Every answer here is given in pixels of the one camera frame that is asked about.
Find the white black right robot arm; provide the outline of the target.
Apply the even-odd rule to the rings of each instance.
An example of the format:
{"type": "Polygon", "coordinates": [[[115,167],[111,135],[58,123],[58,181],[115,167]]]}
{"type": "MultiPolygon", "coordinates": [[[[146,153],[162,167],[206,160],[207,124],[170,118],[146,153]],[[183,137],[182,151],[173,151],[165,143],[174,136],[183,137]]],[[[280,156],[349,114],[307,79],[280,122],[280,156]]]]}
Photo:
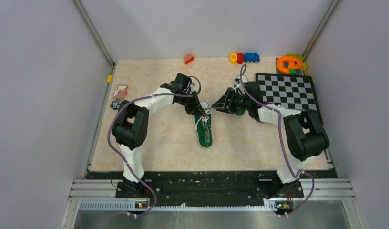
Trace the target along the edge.
{"type": "Polygon", "coordinates": [[[212,108],[229,114],[245,109],[253,119],[277,125],[285,165],[277,170],[272,191],[284,197],[306,166],[329,147],[330,141],[317,111],[286,109],[263,98],[257,82],[240,83],[228,88],[212,108]]]}

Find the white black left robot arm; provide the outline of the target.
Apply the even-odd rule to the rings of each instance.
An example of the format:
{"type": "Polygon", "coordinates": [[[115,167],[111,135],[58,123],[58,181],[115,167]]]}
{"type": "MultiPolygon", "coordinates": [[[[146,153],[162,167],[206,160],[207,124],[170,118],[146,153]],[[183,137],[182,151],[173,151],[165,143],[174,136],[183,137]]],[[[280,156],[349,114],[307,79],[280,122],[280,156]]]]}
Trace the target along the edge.
{"type": "Polygon", "coordinates": [[[151,115],[166,106],[180,104],[188,115],[194,116],[194,130],[204,129],[205,143],[211,145],[211,108],[206,101],[199,100],[201,89],[195,89],[196,86],[201,86],[197,77],[178,73],[175,80],[160,85],[153,93],[122,101],[109,127],[107,140],[114,136],[119,146],[116,149],[109,145],[123,160],[123,184],[133,197],[140,197],[145,192],[141,146],[147,137],[151,115]]]}

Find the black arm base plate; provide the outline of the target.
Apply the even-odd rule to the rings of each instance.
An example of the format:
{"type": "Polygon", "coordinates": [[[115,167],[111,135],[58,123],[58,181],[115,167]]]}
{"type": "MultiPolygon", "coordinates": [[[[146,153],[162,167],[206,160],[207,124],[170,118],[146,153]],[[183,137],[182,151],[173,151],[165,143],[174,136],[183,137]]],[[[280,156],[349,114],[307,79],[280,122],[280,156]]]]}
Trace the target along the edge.
{"type": "Polygon", "coordinates": [[[318,181],[302,175],[299,181],[276,191],[273,171],[146,172],[143,189],[134,191],[123,184],[122,172],[88,172],[88,180],[109,180],[116,198],[143,198],[158,207],[248,207],[262,206],[274,198],[291,202],[320,189],[318,181]]]}

